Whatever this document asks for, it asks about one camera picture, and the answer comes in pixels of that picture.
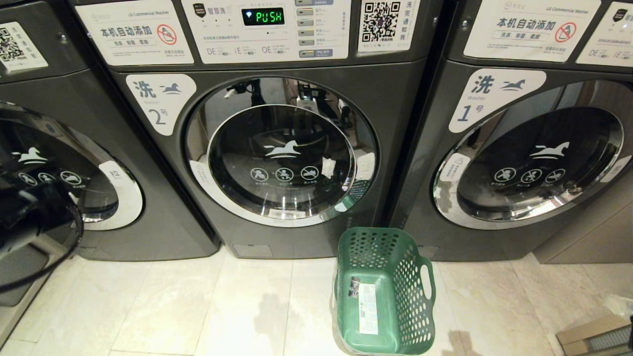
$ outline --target qr code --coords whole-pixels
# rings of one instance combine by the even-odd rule
[[[13,39],[6,27],[0,27],[0,59],[3,61],[13,61],[24,55],[24,51]]]
[[[363,42],[393,41],[398,24],[399,1],[365,3]]]

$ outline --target laundry basket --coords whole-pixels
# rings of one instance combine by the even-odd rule
[[[400,229],[355,227],[339,242],[335,282],[340,336],[362,355],[419,355],[435,339],[428,258]]]

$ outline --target washing machine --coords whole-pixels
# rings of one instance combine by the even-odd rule
[[[3,1],[0,40],[0,189],[64,185],[82,211],[85,258],[217,251],[219,240],[98,65],[69,4]]]
[[[331,257],[381,223],[440,1],[73,3],[236,256]]]
[[[448,5],[390,225],[435,260],[521,258],[631,168],[633,3]]]

